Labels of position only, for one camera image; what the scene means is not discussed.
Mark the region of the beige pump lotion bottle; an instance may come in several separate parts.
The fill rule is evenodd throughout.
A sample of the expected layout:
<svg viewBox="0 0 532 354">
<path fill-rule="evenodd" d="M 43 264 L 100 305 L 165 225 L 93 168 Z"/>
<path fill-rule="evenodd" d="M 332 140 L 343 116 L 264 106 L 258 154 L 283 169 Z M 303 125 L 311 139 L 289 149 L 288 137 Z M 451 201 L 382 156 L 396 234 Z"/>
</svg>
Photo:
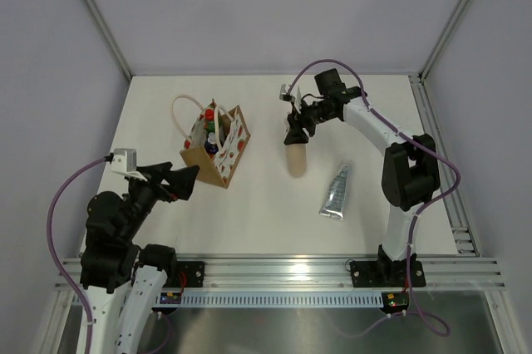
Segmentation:
<svg viewBox="0 0 532 354">
<path fill-rule="evenodd" d="M 306 145 L 284 146 L 288 173 L 293 178 L 303 177 L 307 171 Z"/>
</svg>

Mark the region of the orange blue spray bottle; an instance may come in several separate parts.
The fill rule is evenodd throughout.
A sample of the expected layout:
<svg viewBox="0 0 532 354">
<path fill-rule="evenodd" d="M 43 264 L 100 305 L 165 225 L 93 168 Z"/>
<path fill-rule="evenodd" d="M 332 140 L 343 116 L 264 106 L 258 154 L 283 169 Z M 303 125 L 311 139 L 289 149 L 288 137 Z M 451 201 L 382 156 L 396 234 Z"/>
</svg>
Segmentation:
<svg viewBox="0 0 532 354">
<path fill-rule="evenodd" d="M 216 140 L 217 135 L 214 132 L 211 132 L 207 135 L 207 139 L 204 143 L 204 149 L 207 155 L 210 158 L 213 158 L 219 152 L 219 146 Z"/>
</svg>

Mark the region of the green dish soap bottle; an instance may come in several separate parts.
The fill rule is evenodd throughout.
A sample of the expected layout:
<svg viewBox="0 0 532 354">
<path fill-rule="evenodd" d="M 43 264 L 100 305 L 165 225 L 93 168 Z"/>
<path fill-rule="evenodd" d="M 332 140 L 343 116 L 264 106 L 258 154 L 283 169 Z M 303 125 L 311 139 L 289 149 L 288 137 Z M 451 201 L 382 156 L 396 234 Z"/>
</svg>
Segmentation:
<svg viewBox="0 0 532 354">
<path fill-rule="evenodd" d="M 211 132 L 215 132 L 214 109 L 213 108 L 208 107 L 204 111 L 204 129 L 207 135 L 209 135 Z"/>
</svg>

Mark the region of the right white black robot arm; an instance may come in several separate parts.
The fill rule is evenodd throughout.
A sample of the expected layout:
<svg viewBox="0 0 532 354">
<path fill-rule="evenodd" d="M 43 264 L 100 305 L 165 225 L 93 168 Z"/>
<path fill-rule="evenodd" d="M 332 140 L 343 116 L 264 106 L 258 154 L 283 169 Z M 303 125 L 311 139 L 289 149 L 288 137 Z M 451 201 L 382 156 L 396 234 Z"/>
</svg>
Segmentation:
<svg viewBox="0 0 532 354">
<path fill-rule="evenodd" d="M 338 119 L 362 133 L 383 156 L 382 192 L 390 204 L 387 231 L 374 260 L 348 263 L 356 288 L 425 286 L 416 259 L 412 219 L 441 187 L 436 144 L 428 134 L 402 137 L 400 130 L 381 120 L 362 85 L 347 87 L 337 69 L 314 77 L 318 96 L 307 103 L 295 85 L 282 86 L 279 98 L 291 106 L 283 141 L 288 172 L 294 178 L 307 169 L 306 145 L 317 125 Z"/>
</svg>

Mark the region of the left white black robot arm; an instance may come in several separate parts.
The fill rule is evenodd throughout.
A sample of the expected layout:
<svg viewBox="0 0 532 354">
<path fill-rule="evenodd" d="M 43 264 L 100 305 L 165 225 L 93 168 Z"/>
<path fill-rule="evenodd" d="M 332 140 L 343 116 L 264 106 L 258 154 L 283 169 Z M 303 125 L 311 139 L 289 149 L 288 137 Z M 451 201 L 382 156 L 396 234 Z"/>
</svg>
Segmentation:
<svg viewBox="0 0 532 354">
<path fill-rule="evenodd" d="M 174 169 L 170 162 L 139 166 L 120 155 L 113 173 L 128 183 L 125 195 L 97 194 L 88 204 L 80 284 L 92 319 L 87 322 L 89 353 L 135 353 L 154 301 L 163 287 L 183 292 L 187 276 L 172 247 L 134 237 L 158 202 L 174 203 L 192 195 L 197 165 Z"/>
</svg>

